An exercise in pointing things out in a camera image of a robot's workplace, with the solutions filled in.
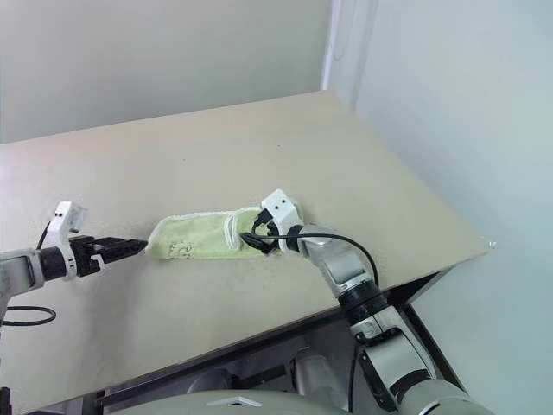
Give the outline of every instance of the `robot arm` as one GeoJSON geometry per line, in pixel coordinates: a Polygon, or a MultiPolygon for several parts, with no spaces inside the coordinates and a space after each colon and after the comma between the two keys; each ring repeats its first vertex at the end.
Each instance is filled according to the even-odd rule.
{"type": "Polygon", "coordinates": [[[46,281],[70,280],[100,271],[99,255],[104,264],[127,258],[142,251],[147,242],[137,239],[78,236],[70,238],[83,226],[86,209],[62,201],[55,209],[43,241],[48,247],[0,252],[0,324],[8,301],[16,295],[41,288],[46,281]]]}
{"type": "Polygon", "coordinates": [[[456,386],[437,379],[428,352],[378,288],[370,254],[367,261],[350,239],[332,235],[327,228],[304,226],[282,190],[265,199],[262,207],[252,233],[243,233],[243,240],[265,253],[277,246],[283,252],[298,252],[322,271],[351,325],[359,364],[381,408],[409,415],[491,414],[456,386]],[[262,223],[268,235],[255,234],[262,223]]]}

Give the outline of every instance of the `table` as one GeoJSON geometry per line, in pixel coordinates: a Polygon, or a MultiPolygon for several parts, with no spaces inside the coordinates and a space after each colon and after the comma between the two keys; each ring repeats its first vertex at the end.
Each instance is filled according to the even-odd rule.
{"type": "MultiPolygon", "coordinates": [[[[147,239],[171,214],[258,204],[275,188],[307,220],[372,252],[383,288],[481,255],[486,243],[328,92],[73,131],[0,147],[0,249],[34,246],[58,201],[81,233],[147,239]]],[[[295,255],[119,261],[12,300],[54,308],[3,328],[14,413],[189,361],[337,304],[295,255]]]]}

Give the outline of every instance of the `black cable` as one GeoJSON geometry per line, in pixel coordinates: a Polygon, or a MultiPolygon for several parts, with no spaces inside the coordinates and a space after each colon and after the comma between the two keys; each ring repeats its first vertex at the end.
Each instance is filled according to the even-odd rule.
{"type": "MultiPolygon", "coordinates": [[[[44,230],[42,231],[41,237],[38,239],[38,244],[36,244],[36,250],[42,248],[42,244],[44,243],[44,239],[46,238],[46,234],[48,233],[48,226],[50,226],[50,222],[46,224],[46,227],[44,227],[44,230]]],[[[29,327],[29,326],[41,326],[42,324],[46,324],[49,322],[52,322],[56,318],[55,311],[52,309],[49,309],[48,307],[38,307],[36,305],[17,305],[14,307],[8,307],[6,309],[7,311],[42,311],[44,313],[47,313],[50,315],[48,318],[44,318],[42,320],[34,320],[31,322],[10,322],[10,321],[3,321],[2,325],[4,326],[16,326],[16,327],[29,327]]]]}
{"type": "Polygon", "coordinates": [[[44,239],[46,238],[46,234],[48,233],[48,227],[49,226],[50,226],[50,222],[46,224],[46,227],[42,231],[41,238],[38,239],[38,244],[36,244],[36,250],[37,251],[42,248],[42,243],[44,242],[44,239]]]}
{"type": "Polygon", "coordinates": [[[257,234],[254,234],[254,233],[247,233],[247,234],[249,234],[252,238],[257,238],[257,239],[331,238],[331,239],[343,240],[343,241],[347,242],[348,244],[351,244],[351,245],[355,246],[357,249],[359,249],[360,251],[362,251],[365,254],[367,259],[371,263],[372,275],[374,277],[374,284],[376,284],[377,287],[379,286],[377,265],[374,263],[374,259],[372,259],[371,254],[365,249],[364,246],[362,246],[361,244],[355,242],[353,239],[349,239],[346,236],[335,235],[333,233],[302,233],[300,235],[274,235],[274,236],[257,235],[257,234]]]}
{"type": "Polygon", "coordinates": [[[15,311],[15,310],[24,310],[24,311],[42,311],[44,313],[47,313],[50,315],[50,317],[45,318],[43,320],[34,320],[31,322],[2,322],[4,326],[17,326],[17,327],[28,327],[28,326],[40,326],[42,324],[46,324],[47,322],[52,322],[55,317],[55,311],[52,309],[49,309],[47,307],[37,307],[35,305],[17,305],[15,307],[8,307],[8,311],[15,311]]]}
{"type": "Polygon", "coordinates": [[[355,381],[355,366],[357,366],[357,355],[359,354],[359,344],[355,342],[353,349],[352,365],[349,368],[349,386],[347,388],[347,411],[353,413],[353,383],[355,381]]]}

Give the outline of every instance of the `metal frame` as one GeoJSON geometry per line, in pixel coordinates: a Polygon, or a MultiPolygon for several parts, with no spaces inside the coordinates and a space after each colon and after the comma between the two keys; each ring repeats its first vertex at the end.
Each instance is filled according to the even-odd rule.
{"type": "MultiPolygon", "coordinates": [[[[445,380],[452,382],[454,385],[462,389],[456,374],[445,359],[442,351],[438,348],[434,339],[424,327],[422,321],[411,307],[410,302],[425,292],[436,280],[441,278],[446,271],[439,272],[424,278],[419,278],[407,284],[391,288],[386,292],[388,301],[391,305],[398,307],[404,316],[409,320],[411,326],[416,331],[423,345],[428,349],[435,364],[442,373],[445,380]]],[[[91,393],[86,395],[83,402],[83,415],[101,415],[104,413],[104,408],[123,402],[127,399],[135,398],[146,392],[164,386],[173,380],[177,380],[182,376],[198,373],[208,367],[234,361],[240,357],[255,353],[264,348],[273,346],[276,343],[286,341],[292,337],[304,334],[307,331],[315,330],[324,327],[332,322],[338,322],[343,318],[340,308],[336,307],[330,310],[323,311],[316,315],[307,317],[298,322],[293,322],[279,329],[263,333],[243,342],[231,345],[226,348],[221,348],[212,353],[201,356],[197,359],[192,359],[181,365],[163,369],[164,373],[160,373],[159,377],[146,380],[138,385],[128,387],[121,391],[106,394],[105,391],[91,393]]]]}

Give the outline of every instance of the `light green cloth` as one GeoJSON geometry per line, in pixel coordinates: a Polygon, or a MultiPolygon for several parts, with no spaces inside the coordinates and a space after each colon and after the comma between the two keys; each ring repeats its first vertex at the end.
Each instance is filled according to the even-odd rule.
{"type": "MultiPolygon", "coordinates": [[[[149,236],[146,255],[158,259],[228,259],[263,254],[246,245],[239,234],[250,232],[260,207],[231,212],[169,216],[149,236]]],[[[260,227],[258,232],[265,233],[260,227]]]]}

